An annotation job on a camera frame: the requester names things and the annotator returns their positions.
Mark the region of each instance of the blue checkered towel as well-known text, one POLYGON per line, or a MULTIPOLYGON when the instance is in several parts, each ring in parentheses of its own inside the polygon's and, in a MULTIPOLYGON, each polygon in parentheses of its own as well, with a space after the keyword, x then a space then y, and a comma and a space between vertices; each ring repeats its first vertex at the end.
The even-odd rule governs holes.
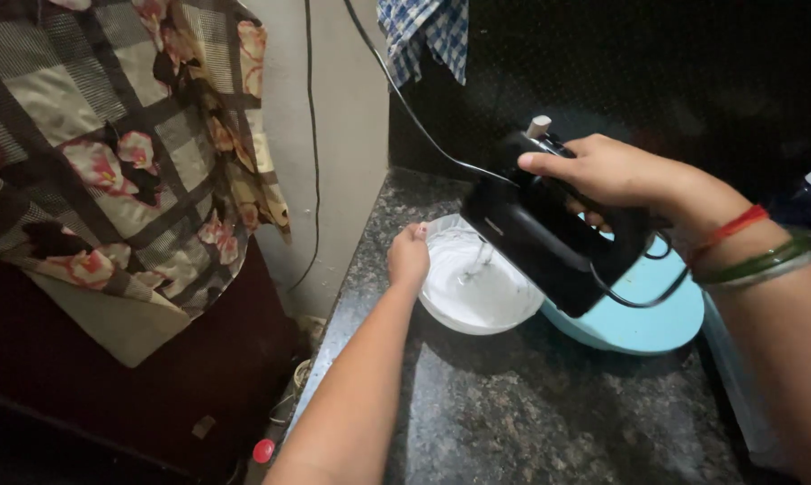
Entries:
POLYGON ((378 24, 387 35, 387 65, 397 87, 420 81, 420 52, 432 57, 465 84, 468 53, 468 0, 378 0, 378 24))

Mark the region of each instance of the green bangle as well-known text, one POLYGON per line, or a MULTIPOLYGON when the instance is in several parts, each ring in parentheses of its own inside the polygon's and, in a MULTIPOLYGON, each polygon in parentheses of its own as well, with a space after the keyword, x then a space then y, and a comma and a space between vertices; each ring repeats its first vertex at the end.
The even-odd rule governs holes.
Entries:
POLYGON ((763 255, 743 260, 729 268, 696 278, 695 281, 701 285, 716 285, 726 281, 738 280, 779 266, 787 260, 795 259, 804 254, 807 250, 806 238, 793 237, 779 248, 769 249, 763 255))

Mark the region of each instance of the bangle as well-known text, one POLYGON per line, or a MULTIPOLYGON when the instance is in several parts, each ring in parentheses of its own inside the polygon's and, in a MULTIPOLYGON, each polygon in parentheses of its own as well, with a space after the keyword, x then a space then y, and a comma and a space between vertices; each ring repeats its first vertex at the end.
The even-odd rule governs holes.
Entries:
POLYGON ((720 292, 739 290, 742 288, 752 287, 763 283, 765 281, 774 280, 783 274, 791 273, 797 269, 804 268, 811 263, 811 251, 801 253, 800 256, 785 260, 776 266, 762 271, 761 273, 751 274, 737 280, 723 281, 722 283, 702 285, 702 289, 706 292, 720 292))
POLYGON ((807 241, 805 239, 793 237, 778 248, 768 249, 763 255, 754 256, 750 259, 746 259, 732 265, 729 268, 722 269, 715 273, 706 274, 705 276, 697 277, 695 278, 695 281, 703 285, 710 285, 714 283, 737 280, 738 278, 744 278, 745 276, 750 276, 751 274, 761 273, 762 271, 773 268, 786 260, 796 258, 804 251, 807 251, 807 249, 807 241))
POLYGON ((690 252, 690 257, 687 259, 687 266, 692 268, 696 261, 701 259, 702 256, 708 252, 708 249, 713 248, 715 245, 717 245, 717 243, 726 237, 737 234, 738 232, 741 232, 745 228, 763 219, 767 219, 767 211, 765 211, 759 204, 753 205, 734 220, 713 231, 711 236, 705 239, 705 242, 703 242, 697 248, 694 248, 690 252))

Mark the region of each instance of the blue bottle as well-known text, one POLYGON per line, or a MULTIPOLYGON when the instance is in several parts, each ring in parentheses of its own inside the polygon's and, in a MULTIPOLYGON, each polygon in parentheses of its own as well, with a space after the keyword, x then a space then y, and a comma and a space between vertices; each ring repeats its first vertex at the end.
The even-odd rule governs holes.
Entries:
POLYGON ((798 192, 789 198, 778 198, 767 208, 771 218, 782 225, 811 229, 811 172, 798 192))

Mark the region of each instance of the granite countertop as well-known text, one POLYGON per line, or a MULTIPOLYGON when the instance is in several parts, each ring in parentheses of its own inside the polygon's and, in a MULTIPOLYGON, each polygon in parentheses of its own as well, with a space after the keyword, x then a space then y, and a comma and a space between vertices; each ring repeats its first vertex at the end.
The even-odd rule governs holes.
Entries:
MULTIPOLYGON (((390 171, 293 422, 386 290, 392 238, 457 212, 466 189, 390 171)), ((662 357, 595 350, 540 313, 513 331, 467 336, 418 302, 386 483, 744 482, 702 360, 692 344, 662 357)))

